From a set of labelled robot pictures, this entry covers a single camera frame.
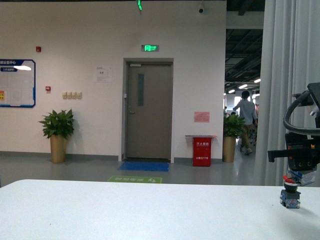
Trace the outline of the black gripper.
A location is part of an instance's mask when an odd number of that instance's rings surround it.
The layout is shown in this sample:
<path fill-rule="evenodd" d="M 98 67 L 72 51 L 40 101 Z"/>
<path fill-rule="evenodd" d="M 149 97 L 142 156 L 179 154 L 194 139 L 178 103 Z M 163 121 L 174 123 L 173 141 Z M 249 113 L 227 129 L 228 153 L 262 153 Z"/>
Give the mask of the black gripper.
<path fill-rule="evenodd" d="M 275 158 L 288 158 L 289 169 L 295 172 L 315 171 L 320 163 L 320 137 L 288 132 L 285 134 L 286 149 L 269 150 L 268 161 Z"/>

